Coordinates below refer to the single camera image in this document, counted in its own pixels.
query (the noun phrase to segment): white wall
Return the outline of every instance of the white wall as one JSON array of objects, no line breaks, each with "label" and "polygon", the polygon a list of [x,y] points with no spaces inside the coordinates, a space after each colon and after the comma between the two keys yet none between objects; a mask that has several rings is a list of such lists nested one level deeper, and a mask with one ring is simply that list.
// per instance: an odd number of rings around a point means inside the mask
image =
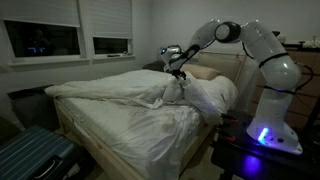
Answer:
[{"label": "white wall", "polygon": [[[278,30],[288,41],[320,37],[319,0],[157,0],[152,3],[152,55],[157,49],[179,44],[188,48],[193,33],[210,19],[234,21],[242,24],[259,19],[271,30]],[[206,51],[238,53],[241,44],[215,42]],[[247,109],[256,78],[257,64],[248,60],[240,84],[237,107]]]},{"label": "white wall", "polygon": [[7,92],[46,84],[61,84],[73,80],[91,80],[141,69],[150,59],[150,7],[148,0],[132,0],[133,52],[135,58],[115,59],[112,62],[47,64],[32,67],[10,68],[10,43],[0,26],[0,116],[17,122],[11,111]]}]

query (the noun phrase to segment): white robotic arm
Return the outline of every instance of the white robotic arm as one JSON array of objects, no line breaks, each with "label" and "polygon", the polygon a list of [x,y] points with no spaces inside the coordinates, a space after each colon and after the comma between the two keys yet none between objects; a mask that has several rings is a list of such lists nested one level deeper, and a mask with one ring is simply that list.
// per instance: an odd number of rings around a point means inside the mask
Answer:
[{"label": "white robotic arm", "polygon": [[241,26],[234,22],[211,20],[196,31],[185,52],[179,46],[169,46],[161,51],[165,70],[177,78],[185,78],[180,71],[182,65],[215,40],[220,43],[242,41],[260,63],[259,68],[267,81],[256,115],[247,129],[248,134],[266,147],[301,154],[298,136],[284,122],[301,72],[273,32],[259,21]]}]

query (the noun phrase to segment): white bedsheet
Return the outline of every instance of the white bedsheet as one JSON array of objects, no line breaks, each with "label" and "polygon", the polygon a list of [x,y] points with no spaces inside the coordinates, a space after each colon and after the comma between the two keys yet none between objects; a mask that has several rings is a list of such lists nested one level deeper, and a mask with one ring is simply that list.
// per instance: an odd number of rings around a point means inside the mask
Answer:
[{"label": "white bedsheet", "polygon": [[68,97],[83,113],[77,114],[81,122],[144,177],[176,179],[185,137],[198,124],[199,112],[217,124],[219,112],[226,112],[237,94],[222,76],[211,82],[193,82],[191,76],[189,81],[180,82],[179,89],[171,75],[140,70],[46,92]]}]

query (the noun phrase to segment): blue suitcase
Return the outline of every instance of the blue suitcase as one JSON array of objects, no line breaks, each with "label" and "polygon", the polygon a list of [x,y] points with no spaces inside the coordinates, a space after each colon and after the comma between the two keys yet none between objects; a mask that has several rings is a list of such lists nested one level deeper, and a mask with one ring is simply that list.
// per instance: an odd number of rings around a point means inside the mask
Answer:
[{"label": "blue suitcase", "polygon": [[77,145],[33,126],[0,147],[0,180],[62,179],[80,156]]}]

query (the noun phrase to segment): window blind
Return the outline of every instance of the window blind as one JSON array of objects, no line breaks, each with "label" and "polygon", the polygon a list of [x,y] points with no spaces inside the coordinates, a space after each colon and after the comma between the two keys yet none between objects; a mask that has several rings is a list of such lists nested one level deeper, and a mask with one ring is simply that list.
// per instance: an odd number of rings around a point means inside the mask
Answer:
[{"label": "window blind", "polygon": [[77,0],[0,0],[0,18],[80,27]]},{"label": "window blind", "polygon": [[132,38],[131,0],[90,0],[94,37]]}]

